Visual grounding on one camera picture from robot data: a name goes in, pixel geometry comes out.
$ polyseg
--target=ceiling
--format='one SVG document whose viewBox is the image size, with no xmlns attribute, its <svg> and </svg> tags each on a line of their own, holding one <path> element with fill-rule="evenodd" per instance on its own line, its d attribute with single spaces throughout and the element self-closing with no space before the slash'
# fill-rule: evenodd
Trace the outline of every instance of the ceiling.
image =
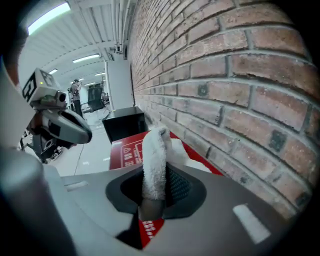
<svg viewBox="0 0 320 256">
<path fill-rule="evenodd" d="M 131 0 L 126 26 L 124 24 L 128 0 L 123 1 L 124 45 L 128 43 L 128 30 L 137 0 Z M 104 61 L 123 60 L 122 53 L 115 52 L 119 42 L 119 30 L 114 36 L 112 26 L 112 7 L 115 25 L 119 27 L 119 8 L 121 0 L 46 0 L 40 1 L 25 17 L 23 25 L 28 28 L 34 21 L 53 8 L 67 2 L 71 11 L 49 21 L 31 34 L 19 57 L 19 80 L 24 85 L 36 68 L 53 74 L 62 90 L 71 86 L 74 79 L 82 83 L 99 83 L 105 71 Z M 99 54 L 100 58 L 73 63 L 73 60 Z"/>
</svg>

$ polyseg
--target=gray surface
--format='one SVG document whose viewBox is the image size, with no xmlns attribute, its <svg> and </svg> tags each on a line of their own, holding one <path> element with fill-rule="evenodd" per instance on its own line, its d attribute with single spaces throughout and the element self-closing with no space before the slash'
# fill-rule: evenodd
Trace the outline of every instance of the gray surface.
<svg viewBox="0 0 320 256">
<path fill-rule="evenodd" d="M 107 199 L 106 187 L 111 180 L 126 172 L 113 170 L 62 178 L 65 185 L 88 182 L 87 186 L 73 190 L 69 195 L 88 217 L 113 237 L 130 227 L 133 215 L 115 209 Z"/>
<path fill-rule="evenodd" d="M 114 238 L 128 228 L 132 215 L 117 212 L 105 196 L 108 182 L 137 166 L 61 178 L 54 167 L 44 165 L 43 172 L 32 156 L 13 151 L 1 154 L 1 189 L 24 225 L 57 255 L 74 245 L 77 254 L 84 256 L 253 256 L 266 253 L 286 228 L 271 206 L 233 180 L 173 164 L 201 180 L 207 197 L 190 217 L 167 219 L 144 252 L 138 251 Z M 67 192 L 64 184 L 81 181 L 88 185 Z M 233 208 L 242 204 L 271 232 L 257 245 L 233 213 Z"/>
<path fill-rule="evenodd" d="M 187 166 L 172 164 L 201 180 L 207 196 L 190 217 L 165 220 L 144 251 L 155 255 L 258 255 L 266 252 L 286 227 L 284 219 L 267 203 L 233 180 Z M 254 245 L 233 207 L 247 204 L 271 231 L 271 236 Z"/>
<path fill-rule="evenodd" d="M 123 172 L 125 172 L 125 170 L 115 172 L 114 174 L 117 175 L 118 173 L 120 175 Z M 120 242 L 116 238 L 113 238 L 103 228 L 96 224 L 95 221 L 89 218 L 67 192 L 54 167 L 47 165 L 44 173 L 45 179 L 48 181 L 53 201 L 73 239 L 75 248 L 79 255 L 145 255 L 143 252 Z"/>
</svg>

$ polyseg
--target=brick wall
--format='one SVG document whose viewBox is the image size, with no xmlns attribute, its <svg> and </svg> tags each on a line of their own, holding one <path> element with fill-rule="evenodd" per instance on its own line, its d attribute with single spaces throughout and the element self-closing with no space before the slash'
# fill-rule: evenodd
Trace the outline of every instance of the brick wall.
<svg viewBox="0 0 320 256">
<path fill-rule="evenodd" d="M 319 170 L 319 78 L 290 19 L 261 0 L 139 0 L 136 103 L 286 218 Z"/>
</svg>

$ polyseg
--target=person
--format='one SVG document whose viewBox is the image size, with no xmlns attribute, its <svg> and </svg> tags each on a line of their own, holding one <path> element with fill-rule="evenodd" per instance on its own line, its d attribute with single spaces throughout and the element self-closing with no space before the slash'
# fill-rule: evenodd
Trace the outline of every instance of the person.
<svg viewBox="0 0 320 256">
<path fill-rule="evenodd" d="M 74 105 L 75 112 L 83 118 L 82 111 L 81 111 L 81 104 L 80 104 L 80 94 L 79 91 L 81 89 L 82 83 L 75 79 L 71 85 L 71 92 L 72 92 L 72 102 Z"/>
</svg>

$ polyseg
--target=black rubber opening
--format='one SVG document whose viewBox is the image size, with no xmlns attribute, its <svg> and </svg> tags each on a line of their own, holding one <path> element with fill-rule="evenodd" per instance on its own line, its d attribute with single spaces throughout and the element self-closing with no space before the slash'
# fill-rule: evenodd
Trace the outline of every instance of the black rubber opening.
<svg viewBox="0 0 320 256">
<path fill-rule="evenodd" d="M 185 218 L 204 202 L 207 190 L 197 178 L 167 163 L 163 219 Z M 143 167 L 114 179 L 106 187 L 106 196 L 123 213 L 135 214 L 142 202 Z"/>
</svg>

